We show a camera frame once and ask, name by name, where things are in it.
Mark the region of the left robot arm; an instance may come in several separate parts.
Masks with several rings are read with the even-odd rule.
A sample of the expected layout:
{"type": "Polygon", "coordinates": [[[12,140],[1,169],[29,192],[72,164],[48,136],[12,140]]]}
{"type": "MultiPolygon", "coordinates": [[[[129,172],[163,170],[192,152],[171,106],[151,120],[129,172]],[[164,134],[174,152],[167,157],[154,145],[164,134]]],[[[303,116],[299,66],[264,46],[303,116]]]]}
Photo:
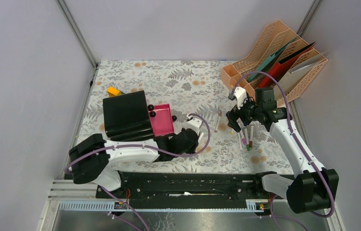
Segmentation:
{"type": "Polygon", "coordinates": [[[95,183],[115,198],[124,195],[126,186],[122,174],[110,168],[124,162],[166,162],[195,153],[201,137],[193,129],[179,134],[158,136],[144,141],[106,141],[100,133],[91,135],[69,151],[66,167],[75,184],[95,183]]]}

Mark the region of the peach file organizer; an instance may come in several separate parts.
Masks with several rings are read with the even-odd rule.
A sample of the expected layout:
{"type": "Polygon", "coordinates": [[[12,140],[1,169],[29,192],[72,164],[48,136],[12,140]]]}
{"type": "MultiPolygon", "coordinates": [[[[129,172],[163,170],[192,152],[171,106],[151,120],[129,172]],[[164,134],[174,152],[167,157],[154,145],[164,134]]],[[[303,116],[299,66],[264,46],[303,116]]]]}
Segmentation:
{"type": "Polygon", "coordinates": [[[263,29],[245,58],[222,68],[220,79],[229,90],[237,84],[250,96],[257,88],[272,87],[277,105],[284,106],[282,93],[269,76],[279,82],[289,102],[300,97],[328,61],[314,46],[275,21],[263,29]]]}

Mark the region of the dark red tip pen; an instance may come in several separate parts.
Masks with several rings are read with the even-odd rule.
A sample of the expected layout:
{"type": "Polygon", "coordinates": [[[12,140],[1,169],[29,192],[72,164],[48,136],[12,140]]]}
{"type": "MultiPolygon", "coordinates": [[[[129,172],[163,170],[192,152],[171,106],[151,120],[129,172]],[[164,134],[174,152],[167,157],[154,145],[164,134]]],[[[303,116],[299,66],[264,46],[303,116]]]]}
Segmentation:
{"type": "Polygon", "coordinates": [[[249,148],[252,149],[253,147],[253,138],[254,138],[254,126],[250,125],[250,133],[249,133],[249,148]]]}

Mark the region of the right aluminium frame post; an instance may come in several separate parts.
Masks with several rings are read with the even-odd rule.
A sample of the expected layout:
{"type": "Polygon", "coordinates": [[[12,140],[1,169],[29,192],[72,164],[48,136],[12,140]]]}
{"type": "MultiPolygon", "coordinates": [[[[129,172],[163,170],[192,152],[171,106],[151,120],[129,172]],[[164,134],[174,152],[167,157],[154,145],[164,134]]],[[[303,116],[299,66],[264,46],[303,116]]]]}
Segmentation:
{"type": "Polygon", "coordinates": [[[324,2],[324,0],[313,0],[311,6],[309,7],[303,21],[301,22],[297,34],[298,35],[304,35],[309,28],[313,18],[317,14],[321,4],[324,2]]]}

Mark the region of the green tip pen right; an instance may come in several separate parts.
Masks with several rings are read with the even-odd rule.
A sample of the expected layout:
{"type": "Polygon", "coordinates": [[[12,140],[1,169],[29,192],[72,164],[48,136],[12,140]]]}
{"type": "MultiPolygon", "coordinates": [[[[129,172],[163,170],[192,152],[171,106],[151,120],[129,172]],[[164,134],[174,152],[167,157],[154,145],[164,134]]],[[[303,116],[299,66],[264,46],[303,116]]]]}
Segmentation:
{"type": "Polygon", "coordinates": [[[247,149],[247,151],[250,151],[250,149],[251,149],[250,144],[249,144],[250,140],[249,140],[249,134],[248,134],[247,128],[244,129],[244,135],[245,135],[246,149],[247,149]]]}

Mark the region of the red notebook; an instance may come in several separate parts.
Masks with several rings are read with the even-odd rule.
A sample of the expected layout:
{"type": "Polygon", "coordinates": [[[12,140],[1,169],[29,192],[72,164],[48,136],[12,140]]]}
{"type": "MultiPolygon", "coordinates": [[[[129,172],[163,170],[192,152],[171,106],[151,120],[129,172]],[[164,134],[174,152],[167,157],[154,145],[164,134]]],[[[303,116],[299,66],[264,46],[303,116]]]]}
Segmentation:
{"type": "Polygon", "coordinates": [[[308,44],[302,40],[296,40],[286,47],[284,52],[274,63],[274,65],[266,72],[274,79],[280,80],[285,73],[293,66],[297,59],[313,49],[315,43],[308,44]]]}

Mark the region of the floral table mat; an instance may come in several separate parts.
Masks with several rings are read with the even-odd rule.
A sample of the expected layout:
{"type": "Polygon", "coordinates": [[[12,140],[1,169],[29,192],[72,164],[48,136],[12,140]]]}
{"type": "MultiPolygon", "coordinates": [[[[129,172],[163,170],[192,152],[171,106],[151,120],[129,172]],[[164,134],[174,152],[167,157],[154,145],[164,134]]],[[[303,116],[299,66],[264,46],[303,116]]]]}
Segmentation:
{"type": "Polygon", "coordinates": [[[211,136],[204,136],[198,146],[199,155],[174,158],[168,162],[127,162],[112,169],[136,172],[176,173],[260,173],[275,171],[292,174],[292,168],[279,144],[254,122],[253,149],[241,149],[237,133],[228,127],[226,112],[234,102],[220,80],[226,61],[102,61],[93,82],[92,92],[77,141],[92,134],[105,134],[103,99],[107,89],[123,93],[143,90],[149,104],[168,103],[178,119],[176,132],[185,125],[187,115],[196,113],[209,124],[211,136]],[[218,131],[215,125],[222,111],[218,131]]]}

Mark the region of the purple tip white pen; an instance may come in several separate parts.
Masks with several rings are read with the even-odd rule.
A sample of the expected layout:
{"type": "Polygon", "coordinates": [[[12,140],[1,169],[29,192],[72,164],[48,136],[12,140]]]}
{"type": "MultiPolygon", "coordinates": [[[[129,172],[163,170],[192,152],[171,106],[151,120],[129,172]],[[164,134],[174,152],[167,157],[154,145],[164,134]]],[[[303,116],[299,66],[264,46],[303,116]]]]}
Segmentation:
{"type": "Polygon", "coordinates": [[[241,149],[246,149],[246,139],[245,139],[245,135],[244,135],[243,129],[241,129],[241,130],[238,132],[238,137],[239,137],[239,140],[240,140],[241,149]]]}

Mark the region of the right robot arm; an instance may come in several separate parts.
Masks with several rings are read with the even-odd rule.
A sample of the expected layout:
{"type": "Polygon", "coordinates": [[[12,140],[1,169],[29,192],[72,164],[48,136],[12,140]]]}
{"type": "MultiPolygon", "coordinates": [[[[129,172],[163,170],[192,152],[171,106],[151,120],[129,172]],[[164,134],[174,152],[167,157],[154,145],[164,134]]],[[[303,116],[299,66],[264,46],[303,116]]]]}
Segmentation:
{"type": "Polygon", "coordinates": [[[237,104],[226,114],[228,126],[240,132],[238,120],[245,126],[253,121],[262,124],[282,148],[295,178],[291,180],[272,171],[256,174],[253,194],[265,198],[272,193],[284,198],[297,214],[311,212],[324,218],[332,216],[339,175],[312,154],[299,135],[289,110],[277,106],[271,88],[256,89],[255,93],[253,99],[241,87],[231,90],[229,98],[237,100],[237,104]]]}

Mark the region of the black pen holder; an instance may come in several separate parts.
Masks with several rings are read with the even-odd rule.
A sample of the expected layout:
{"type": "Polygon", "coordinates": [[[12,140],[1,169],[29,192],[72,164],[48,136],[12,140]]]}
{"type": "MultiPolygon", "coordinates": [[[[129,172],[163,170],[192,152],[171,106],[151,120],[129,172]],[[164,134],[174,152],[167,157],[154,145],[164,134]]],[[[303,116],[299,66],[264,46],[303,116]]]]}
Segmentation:
{"type": "Polygon", "coordinates": [[[103,99],[104,127],[112,141],[144,141],[154,137],[143,90],[103,99]]]}

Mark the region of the yellow block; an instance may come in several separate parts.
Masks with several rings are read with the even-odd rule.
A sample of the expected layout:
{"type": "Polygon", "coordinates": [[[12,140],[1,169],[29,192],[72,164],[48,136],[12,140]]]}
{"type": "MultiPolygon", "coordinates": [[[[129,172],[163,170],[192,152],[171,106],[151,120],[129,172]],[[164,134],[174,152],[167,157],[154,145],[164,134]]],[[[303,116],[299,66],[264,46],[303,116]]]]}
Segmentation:
{"type": "Polygon", "coordinates": [[[122,92],[114,87],[109,87],[106,92],[109,97],[116,97],[122,95],[122,92]]]}

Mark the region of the pink drawer tray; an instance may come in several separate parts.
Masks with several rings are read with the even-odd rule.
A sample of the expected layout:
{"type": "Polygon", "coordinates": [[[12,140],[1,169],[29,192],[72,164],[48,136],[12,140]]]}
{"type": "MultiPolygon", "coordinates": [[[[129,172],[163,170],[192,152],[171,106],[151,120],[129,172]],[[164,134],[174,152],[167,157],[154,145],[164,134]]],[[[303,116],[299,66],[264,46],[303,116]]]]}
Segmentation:
{"type": "Polygon", "coordinates": [[[150,104],[147,106],[147,108],[149,113],[151,111],[156,112],[156,117],[152,118],[149,116],[152,130],[156,137],[174,133],[172,113],[168,103],[158,105],[150,104]]]}

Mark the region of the brown tip white pen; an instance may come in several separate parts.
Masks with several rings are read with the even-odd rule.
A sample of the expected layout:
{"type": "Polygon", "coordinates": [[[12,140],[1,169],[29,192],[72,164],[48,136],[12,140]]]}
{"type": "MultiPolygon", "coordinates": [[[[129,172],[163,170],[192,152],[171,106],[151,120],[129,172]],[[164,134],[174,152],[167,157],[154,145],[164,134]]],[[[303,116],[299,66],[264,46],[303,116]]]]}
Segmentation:
{"type": "Polygon", "coordinates": [[[222,116],[222,111],[219,110],[218,118],[217,118],[216,125],[215,125],[215,129],[214,129],[214,132],[215,132],[215,133],[218,131],[219,124],[220,124],[220,121],[221,121],[221,116],[222,116]]]}

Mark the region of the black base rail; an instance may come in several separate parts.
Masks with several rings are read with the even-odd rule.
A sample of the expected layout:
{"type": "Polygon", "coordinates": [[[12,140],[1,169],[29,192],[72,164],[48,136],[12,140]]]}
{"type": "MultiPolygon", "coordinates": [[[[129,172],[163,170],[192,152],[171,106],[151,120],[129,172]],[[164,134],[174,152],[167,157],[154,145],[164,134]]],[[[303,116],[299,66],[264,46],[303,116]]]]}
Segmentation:
{"type": "Polygon", "coordinates": [[[112,195],[135,209],[244,209],[247,200],[268,202],[259,174],[122,172],[112,195]]]}

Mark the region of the teal folder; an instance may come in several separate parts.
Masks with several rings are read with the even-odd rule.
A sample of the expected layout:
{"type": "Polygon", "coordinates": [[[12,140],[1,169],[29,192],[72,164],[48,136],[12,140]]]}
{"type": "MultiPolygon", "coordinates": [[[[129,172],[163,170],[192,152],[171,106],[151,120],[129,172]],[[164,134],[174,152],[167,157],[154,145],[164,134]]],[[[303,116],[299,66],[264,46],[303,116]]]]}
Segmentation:
{"type": "Polygon", "coordinates": [[[273,39],[271,45],[267,48],[265,53],[262,55],[259,63],[256,65],[256,68],[252,71],[260,71],[266,73],[278,60],[281,54],[284,52],[287,46],[289,46],[294,41],[298,40],[300,36],[290,31],[285,31],[276,36],[273,39]]]}

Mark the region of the left aluminium frame post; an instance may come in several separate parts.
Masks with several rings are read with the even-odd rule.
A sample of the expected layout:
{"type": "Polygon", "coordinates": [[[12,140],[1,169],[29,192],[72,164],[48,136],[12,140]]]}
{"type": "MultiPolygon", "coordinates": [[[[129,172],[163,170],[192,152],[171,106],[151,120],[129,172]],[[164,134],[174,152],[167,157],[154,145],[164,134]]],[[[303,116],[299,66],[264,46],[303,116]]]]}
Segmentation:
{"type": "Polygon", "coordinates": [[[65,0],[56,0],[56,3],[58,4],[63,16],[65,17],[65,20],[69,24],[69,27],[72,30],[73,35],[75,36],[79,46],[83,50],[85,57],[87,58],[87,60],[89,61],[89,63],[93,68],[97,68],[99,62],[95,58],[87,41],[85,40],[76,20],[74,19],[72,12],[68,7],[67,2],[65,0]]]}

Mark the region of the aluminium frame post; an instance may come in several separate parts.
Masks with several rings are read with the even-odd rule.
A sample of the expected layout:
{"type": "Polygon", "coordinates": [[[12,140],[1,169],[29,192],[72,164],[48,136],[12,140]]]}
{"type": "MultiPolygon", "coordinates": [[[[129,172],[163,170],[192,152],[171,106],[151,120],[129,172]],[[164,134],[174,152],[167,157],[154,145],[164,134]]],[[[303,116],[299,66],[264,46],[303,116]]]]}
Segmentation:
{"type": "Polygon", "coordinates": [[[313,18],[317,14],[321,4],[324,2],[324,0],[313,0],[311,6],[309,7],[303,21],[301,22],[297,34],[298,35],[304,35],[309,28],[313,18]]]}
{"type": "Polygon", "coordinates": [[[76,20],[74,19],[72,12],[68,7],[67,2],[65,0],[56,0],[56,3],[58,4],[63,16],[65,17],[65,20],[69,24],[69,27],[72,30],[73,35],[75,36],[79,46],[83,50],[85,57],[87,58],[87,60],[89,61],[89,63],[93,68],[97,68],[99,62],[95,58],[87,41],[85,40],[76,20]]]}

